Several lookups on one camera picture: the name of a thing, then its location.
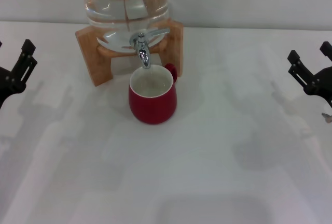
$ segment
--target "red mug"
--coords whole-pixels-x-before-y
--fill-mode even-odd
[[[137,69],[129,81],[129,105],[134,116],[146,124],[161,124],[170,119],[177,106],[176,80],[173,64]]]

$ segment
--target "water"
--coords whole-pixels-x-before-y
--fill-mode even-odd
[[[128,46],[128,36],[169,17],[167,0],[85,0],[89,23]]]
[[[166,93],[172,83],[163,74],[145,73],[140,76],[132,85],[132,89],[144,97],[157,97]]]

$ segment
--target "wooden stand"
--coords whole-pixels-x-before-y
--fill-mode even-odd
[[[169,27],[171,32],[160,43],[150,48],[151,54],[158,53],[163,66],[168,63],[174,64],[178,75],[181,76],[183,70],[182,23],[169,19],[159,22],[153,27],[158,27],[159,29]],[[112,58],[136,55],[136,53],[115,52],[101,46],[97,41],[97,37],[102,39],[102,33],[96,31],[92,26],[77,31],[75,35],[88,67],[90,77],[96,87],[113,78],[110,67]]]

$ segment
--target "glass water jug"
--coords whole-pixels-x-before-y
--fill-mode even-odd
[[[133,52],[133,34],[155,30],[156,23],[169,17],[167,0],[85,0],[85,7],[89,23],[104,34],[105,42],[99,43],[117,52]]]

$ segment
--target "white table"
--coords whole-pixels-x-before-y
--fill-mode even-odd
[[[0,23],[0,66],[26,38],[38,65],[0,112],[3,224],[332,223],[327,103],[288,74],[296,49],[317,73],[332,32],[186,28],[178,109],[138,122],[129,72],[95,88],[80,24]]]

